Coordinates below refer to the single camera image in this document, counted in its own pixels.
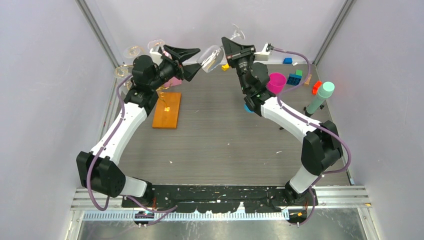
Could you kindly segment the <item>pink wine glass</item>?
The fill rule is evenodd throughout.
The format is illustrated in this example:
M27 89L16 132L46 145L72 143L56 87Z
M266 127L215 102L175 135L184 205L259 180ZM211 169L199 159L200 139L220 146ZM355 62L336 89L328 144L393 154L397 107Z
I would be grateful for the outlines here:
M266 88L273 94L279 94L287 83L286 77L279 73L273 72L269 75L269 82L266 84Z

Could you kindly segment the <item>blue wine glass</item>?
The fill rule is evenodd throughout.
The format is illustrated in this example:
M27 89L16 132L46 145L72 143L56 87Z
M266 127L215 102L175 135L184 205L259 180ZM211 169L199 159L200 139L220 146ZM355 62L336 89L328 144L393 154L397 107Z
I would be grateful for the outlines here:
M244 105L244 109L245 111L247 111L248 113L254 113L252 110L249 109L249 107L245 104Z

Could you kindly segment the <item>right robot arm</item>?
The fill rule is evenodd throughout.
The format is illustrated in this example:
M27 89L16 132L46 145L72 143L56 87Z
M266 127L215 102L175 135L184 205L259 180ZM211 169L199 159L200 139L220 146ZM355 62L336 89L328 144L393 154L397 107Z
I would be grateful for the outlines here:
M288 204L299 205L325 170L344 154L337 127L329 120L319 122L282 102L266 86L271 79L268 67L255 61L254 45L242 45L228 37L222 37L221 42L227 63L236 70L247 108L277 123L302 144L301 167L283 191Z

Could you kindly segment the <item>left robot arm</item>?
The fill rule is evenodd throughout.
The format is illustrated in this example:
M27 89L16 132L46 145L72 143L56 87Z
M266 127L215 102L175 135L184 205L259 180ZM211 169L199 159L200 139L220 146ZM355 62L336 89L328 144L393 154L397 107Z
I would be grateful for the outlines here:
M89 151L81 151L76 157L81 185L88 190L92 201L94 193L107 198L133 196L141 207L153 202L150 183L125 175L119 162L129 140L137 128L147 119L155 107L158 88L172 78L191 81L201 69L198 63L184 64L198 54L199 48L179 48L164 45L158 51L160 60L150 55L137 56L124 79L132 86L125 97L117 95L120 113L101 140Z

